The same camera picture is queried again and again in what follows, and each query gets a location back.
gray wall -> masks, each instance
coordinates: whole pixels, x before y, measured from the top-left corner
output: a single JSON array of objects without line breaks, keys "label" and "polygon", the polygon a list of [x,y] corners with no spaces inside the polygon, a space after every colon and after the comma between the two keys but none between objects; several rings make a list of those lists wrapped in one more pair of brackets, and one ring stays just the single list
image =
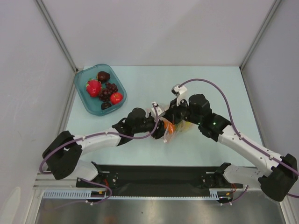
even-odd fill
[{"label": "gray wall", "polygon": [[21,189],[14,223],[28,211],[42,152],[57,133],[73,72],[33,0],[0,1],[0,223]]},{"label": "gray wall", "polygon": [[298,0],[282,2],[243,74],[265,144],[299,161]]}]

robotic arm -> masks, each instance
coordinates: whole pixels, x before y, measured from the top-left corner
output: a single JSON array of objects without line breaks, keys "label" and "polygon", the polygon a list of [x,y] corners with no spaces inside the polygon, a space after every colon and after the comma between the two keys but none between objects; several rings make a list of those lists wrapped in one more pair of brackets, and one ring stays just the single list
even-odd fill
[{"label": "robotic arm", "polygon": [[[172,92],[177,98],[170,102],[169,109],[166,111],[156,102],[153,103],[155,113],[149,113],[148,116],[143,109],[135,108],[127,118],[122,119],[110,129],[89,135],[88,138],[87,136],[72,136],[68,131],[64,131],[45,150],[44,161],[57,180],[70,175],[101,183],[103,176],[99,166],[93,162],[80,160],[82,155],[105,147],[120,146],[135,138],[143,138],[134,137],[136,133],[150,132],[149,135],[159,139],[166,131],[164,122],[159,119],[161,117],[174,125],[184,120],[198,125],[198,129],[204,136],[230,147],[256,166],[256,168],[246,168],[224,163],[217,172],[223,175],[226,181],[260,188],[271,199],[282,201],[298,177],[272,158],[277,158],[297,170],[296,159],[290,154],[283,157],[249,140],[241,132],[237,134],[229,120],[212,113],[209,101],[204,95],[192,95],[187,102],[186,91],[184,86],[175,86]],[[268,157],[255,150],[243,141],[243,138],[271,156]]]}]

apple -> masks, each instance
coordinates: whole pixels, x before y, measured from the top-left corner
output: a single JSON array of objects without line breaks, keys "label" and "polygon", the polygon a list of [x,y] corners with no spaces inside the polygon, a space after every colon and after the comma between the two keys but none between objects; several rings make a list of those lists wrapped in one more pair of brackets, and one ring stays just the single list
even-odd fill
[{"label": "apple", "polygon": [[123,96],[119,92],[113,93],[110,97],[110,101],[113,105],[121,102],[122,99],[123,99]]}]

bunch of grapes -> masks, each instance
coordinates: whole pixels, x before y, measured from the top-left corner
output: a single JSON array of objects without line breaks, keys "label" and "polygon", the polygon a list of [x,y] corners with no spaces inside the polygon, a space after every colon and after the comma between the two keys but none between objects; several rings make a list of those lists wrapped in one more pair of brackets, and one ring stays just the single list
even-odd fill
[{"label": "bunch of grapes", "polygon": [[113,93],[115,93],[115,92],[117,92],[118,91],[118,88],[117,88],[117,85],[116,84],[111,84],[111,83],[106,83],[106,88],[107,89],[109,89],[112,93],[111,93],[111,95],[113,94]]},{"label": "bunch of grapes", "polygon": [[117,92],[118,88],[116,84],[106,83],[106,88],[102,88],[99,94],[99,99],[103,102],[110,101],[110,97],[113,93]]}]

table surface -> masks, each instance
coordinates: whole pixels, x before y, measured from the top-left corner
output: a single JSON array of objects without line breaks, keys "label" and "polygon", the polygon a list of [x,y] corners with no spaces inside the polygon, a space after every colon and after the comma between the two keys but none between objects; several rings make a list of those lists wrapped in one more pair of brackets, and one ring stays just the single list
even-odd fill
[{"label": "table surface", "polygon": [[[126,102],[117,111],[98,117],[85,110],[76,93],[66,128],[71,134],[101,132],[126,117],[135,107],[151,108],[153,101],[168,104],[175,98],[171,93],[174,85],[191,78],[203,78],[214,82],[223,90],[237,128],[252,140],[261,143],[238,67],[114,66],[112,69],[127,91]],[[197,93],[204,94],[213,112],[228,119],[224,99],[213,86],[192,82],[186,87],[188,97]],[[132,140],[120,147],[102,148],[86,154],[83,160],[103,165],[220,166],[224,162],[230,162],[237,166],[253,166],[232,149],[203,136],[196,126],[180,133],[170,143],[151,137]]]}]

